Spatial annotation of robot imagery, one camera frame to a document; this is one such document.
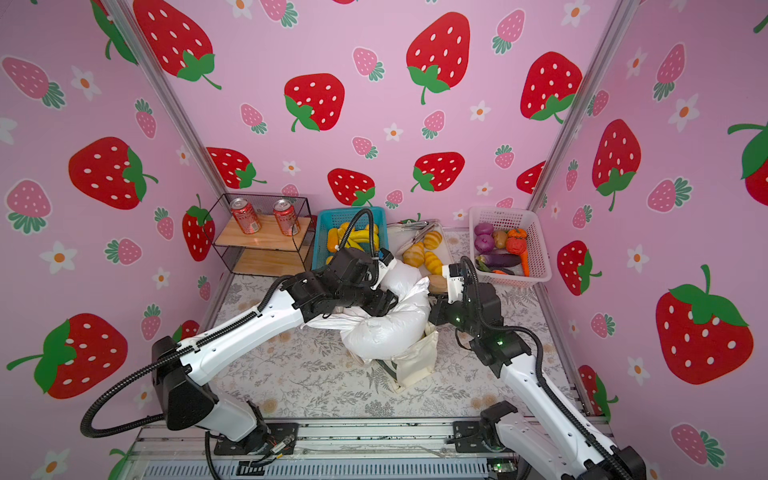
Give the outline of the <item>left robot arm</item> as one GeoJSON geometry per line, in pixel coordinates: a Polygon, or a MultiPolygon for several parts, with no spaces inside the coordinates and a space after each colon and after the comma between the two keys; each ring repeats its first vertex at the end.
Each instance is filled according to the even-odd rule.
{"type": "Polygon", "coordinates": [[[104,438],[162,421],[170,430],[200,427],[239,441],[259,425],[252,407],[214,392],[210,381],[225,367],[279,334],[337,309],[359,307],[377,317],[398,302],[381,286],[397,265],[384,247],[361,251],[342,246],[331,262],[317,270],[277,278],[255,307],[221,325],[179,342],[164,338],[153,348],[151,364],[120,380],[87,409],[80,431],[104,438]],[[114,396],[144,376],[153,378],[161,411],[122,425],[96,428],[97,413],[114,396]]]}

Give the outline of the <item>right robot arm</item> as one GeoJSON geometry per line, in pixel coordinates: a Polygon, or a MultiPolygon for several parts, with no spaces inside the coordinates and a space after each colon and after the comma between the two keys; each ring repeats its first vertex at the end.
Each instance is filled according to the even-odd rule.
{"type": "Polygon", "coordinates": [[[468,257],[443,267],[442,276],[447,291],[438,296],[430,322],[468,335],[467,349],[539,424],[531,427],[511,403],[498,402],[482,414],[490,448],[517,453],[545,479],[645,478],[645,463],[633,448],[618,447],[550,385],[542,341],[526,327],[505,324],[495,287],[480,281],[468,257]]]}

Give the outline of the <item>beige canvas tote bag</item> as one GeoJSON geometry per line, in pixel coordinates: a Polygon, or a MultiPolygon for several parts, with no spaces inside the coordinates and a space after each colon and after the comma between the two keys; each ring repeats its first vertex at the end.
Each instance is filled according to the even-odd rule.
{"type": "Polygon", "coordinates": [[[345,346],[361,365],[379,367],[386,374],[392,390],[400,394],[435,372],[438,340],[437,329],[427,324],[419,341],[398,356],[388,359],[373,359],[367,355],[365,348],[352,346],[348,342],[345,346]]]}

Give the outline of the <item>white plastic bag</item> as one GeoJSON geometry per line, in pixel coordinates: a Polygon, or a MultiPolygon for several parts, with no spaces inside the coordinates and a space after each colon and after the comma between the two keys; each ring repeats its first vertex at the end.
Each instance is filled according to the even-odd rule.
{"type": "Polygon", "coordinates": [[[375,317],[360,307],[350,307],[313,319],[307,326],[337,331],[347,350],[364,361],[399,356],[424,333],[431,310],[429,279],[419,269],[397,261],[380,286],[397,297],[397,304],[387,314],[375,317]]]}

